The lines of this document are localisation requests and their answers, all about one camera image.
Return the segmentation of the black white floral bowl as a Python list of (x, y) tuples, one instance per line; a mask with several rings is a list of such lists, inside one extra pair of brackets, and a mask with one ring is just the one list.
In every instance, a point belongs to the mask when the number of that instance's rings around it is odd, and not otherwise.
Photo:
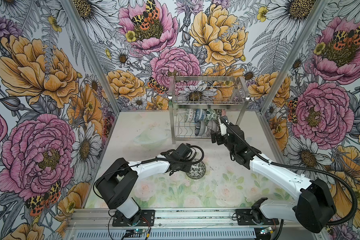
[(186, 175), (193, 180), (199, 180), (206, 174), (206, 166), (203, 162), (191, 165), (191, 169)]
[(216, 112), (216, 115), (217, 115), (217, 119), (218, 119), (220, 116), (223, 115), (223, 110), (222, 110), (222, 109), (216, 109), (215, 112)]

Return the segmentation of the pink ribbed glass bowl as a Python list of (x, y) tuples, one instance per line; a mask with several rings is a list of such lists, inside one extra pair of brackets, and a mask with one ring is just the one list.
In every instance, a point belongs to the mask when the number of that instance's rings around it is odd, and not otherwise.
[(219, 125), (213, 121), (213, 120), (210, 120), (208, 123), (207, 123), (207, 134), (210, 135), (211, 134), (211, 131), (213, 132), (217, 132), (219, 130)]

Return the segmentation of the dark blue floral bowl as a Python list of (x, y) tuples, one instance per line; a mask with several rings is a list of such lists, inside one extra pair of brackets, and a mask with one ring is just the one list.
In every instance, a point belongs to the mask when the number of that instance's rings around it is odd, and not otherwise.
[(195, 127), (195, 136), (200, 137), (206, 132), (206, 125), (204, 121), (197, 121)]

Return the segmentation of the blue rose pattern bowl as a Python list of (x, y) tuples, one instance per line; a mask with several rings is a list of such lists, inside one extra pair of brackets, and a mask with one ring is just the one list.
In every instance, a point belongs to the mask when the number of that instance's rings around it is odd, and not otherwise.
[(196, 109), (195, 117), (194, 117), (195, 123), (204, 121), (205, 117), (206, 117), (206, 111), (204, 109)]

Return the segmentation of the pale green geometric bowl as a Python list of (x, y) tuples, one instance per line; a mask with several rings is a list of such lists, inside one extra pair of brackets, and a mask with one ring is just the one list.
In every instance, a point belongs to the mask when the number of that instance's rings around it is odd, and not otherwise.
[(195, 119), (195, 110), (194, 109), (186, 109), (185, 120), (187, 123), (194, 122)]

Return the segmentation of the green leaf pattern bowl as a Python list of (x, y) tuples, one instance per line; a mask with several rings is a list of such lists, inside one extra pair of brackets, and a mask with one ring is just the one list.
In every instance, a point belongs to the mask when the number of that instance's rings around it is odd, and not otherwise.
[(217, 112), (214, 109), (206, 110), (205, 122), (215, 121), (216, 118), (217, 118)]

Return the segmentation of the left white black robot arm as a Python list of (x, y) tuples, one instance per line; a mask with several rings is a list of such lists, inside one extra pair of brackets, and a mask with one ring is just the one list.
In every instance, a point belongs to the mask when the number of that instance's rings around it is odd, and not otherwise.
[(205, 153), (199, 146), (180, 144), (176, 149), (161, 152), (158, 156), (136, 162), (119, 158), (94, 183), (94, 193), (105, 201), (121, 227), (136, 226), (141, 221), (149, 224), (141, 207), (130, 196), (138, 180), (153, 175), (176, 172), (190, 173), (192, 167), (203, 162)]

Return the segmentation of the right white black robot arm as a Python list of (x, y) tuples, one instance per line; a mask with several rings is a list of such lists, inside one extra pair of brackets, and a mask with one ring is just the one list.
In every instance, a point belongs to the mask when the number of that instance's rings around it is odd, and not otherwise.
[(220, 130), (210, 131), (213, 143), (224, 145), (232, 161), (272, 181), (288, 193), (293, 201), (273, 201), (263, 197), (251, 207), (255, 224), (279, 219), (300, 223), (306, 230), (319, 233), (336, 213), (328, 185), (321, 179), (311, 180), (288, 168), (279, 167), (259, 150), (243, 142), (244, 133), (237, 125), (222, 123)]

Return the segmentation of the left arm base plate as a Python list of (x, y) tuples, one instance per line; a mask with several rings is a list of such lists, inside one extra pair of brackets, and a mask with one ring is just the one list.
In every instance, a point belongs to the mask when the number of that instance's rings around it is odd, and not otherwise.
[(116, 210), (113, 227), (152, 227), (155, 222), (155, 210), (140, 210), (132, 218), (128, 219), (120, 211)]

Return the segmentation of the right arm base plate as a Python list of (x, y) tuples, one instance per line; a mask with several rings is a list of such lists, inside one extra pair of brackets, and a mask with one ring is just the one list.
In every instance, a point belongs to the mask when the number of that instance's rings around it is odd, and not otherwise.
[(234, 216), (239, 226), (277, 226), (280, 224), (278, 219), (267, 219), (261, 212), (252, 209), (236, 209)]

